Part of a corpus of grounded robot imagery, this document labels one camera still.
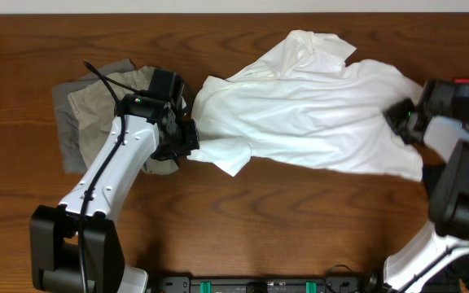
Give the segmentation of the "white t-shirt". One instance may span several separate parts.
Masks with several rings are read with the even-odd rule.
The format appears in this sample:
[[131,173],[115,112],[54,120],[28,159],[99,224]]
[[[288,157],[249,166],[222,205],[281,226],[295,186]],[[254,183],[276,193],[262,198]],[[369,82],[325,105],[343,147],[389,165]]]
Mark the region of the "white t-shirt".
[[227,79],[208,77],[192,118],[194,161],[235,175],[254,157],[343,173],[419,181],[423,161],[384,119],[421,87],[392,65],[348,63],[354,47],[335,34],[290,32]]

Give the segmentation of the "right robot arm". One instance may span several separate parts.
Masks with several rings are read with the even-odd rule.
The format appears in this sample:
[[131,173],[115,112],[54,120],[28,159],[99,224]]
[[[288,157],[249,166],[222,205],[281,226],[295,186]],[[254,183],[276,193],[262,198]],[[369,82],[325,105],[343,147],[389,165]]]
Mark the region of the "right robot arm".
[[405,99],[384,112],[406,144],[421,144],[443,160],[425,168],[429,195],[423,228],[372,275],[369,292],[419,292],[456,259],[469,254],[469,80],[431,79],[421,99]]

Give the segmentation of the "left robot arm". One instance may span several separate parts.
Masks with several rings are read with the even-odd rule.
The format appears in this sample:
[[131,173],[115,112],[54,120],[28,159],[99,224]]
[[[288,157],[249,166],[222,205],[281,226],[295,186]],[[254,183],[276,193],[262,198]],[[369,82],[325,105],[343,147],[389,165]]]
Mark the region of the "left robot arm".
[[125,263],[116,222],[148,159],[177,163],[199,149],[186,118],[185,81],[155,69],[149,86],[115,97],[112,129],[92,165],[56,207],[30,220],[33,286],[47,292],[144,292],[148,275]]

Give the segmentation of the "khaki folded shorts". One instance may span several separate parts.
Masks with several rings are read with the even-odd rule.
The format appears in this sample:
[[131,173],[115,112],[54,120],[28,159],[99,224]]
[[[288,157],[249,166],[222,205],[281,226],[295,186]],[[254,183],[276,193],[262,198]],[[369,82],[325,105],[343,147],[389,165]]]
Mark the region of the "khaki folded shorts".
[[[112,85],[117,98],[122,99],[133,90],[146,90],[151,83],[153,73],[153,67],[143,67],[131,72],[114,72],[107,76],[129,87],[124,89],[118,85]],[[91,166],[111,131],[115,117],[115,102],[100,80],[69,94],[68,101],[78,121],[82,158],[86,166]]]

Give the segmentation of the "grey folded garment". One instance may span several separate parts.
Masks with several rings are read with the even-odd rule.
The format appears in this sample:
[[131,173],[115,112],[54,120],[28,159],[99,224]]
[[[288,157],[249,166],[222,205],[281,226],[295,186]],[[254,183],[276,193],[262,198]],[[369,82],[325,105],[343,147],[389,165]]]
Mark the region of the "grey folded garment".
[[97,80],[93,73],[88,73],[75,81],[54,85],[51,89],[59,147],[66,173],[84,174],[87,170],[78,143],[78,121],[68,101],[68,95],[84,89]]

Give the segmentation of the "black mounting rail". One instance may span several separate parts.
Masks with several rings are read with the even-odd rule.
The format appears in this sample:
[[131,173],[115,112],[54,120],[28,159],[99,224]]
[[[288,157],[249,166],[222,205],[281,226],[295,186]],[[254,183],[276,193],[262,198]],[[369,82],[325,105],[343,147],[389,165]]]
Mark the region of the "black mounting rail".
[[332,274],[325,278],[159,278],[150,293],[366,293],[382,292],[376,281],[359,275]]

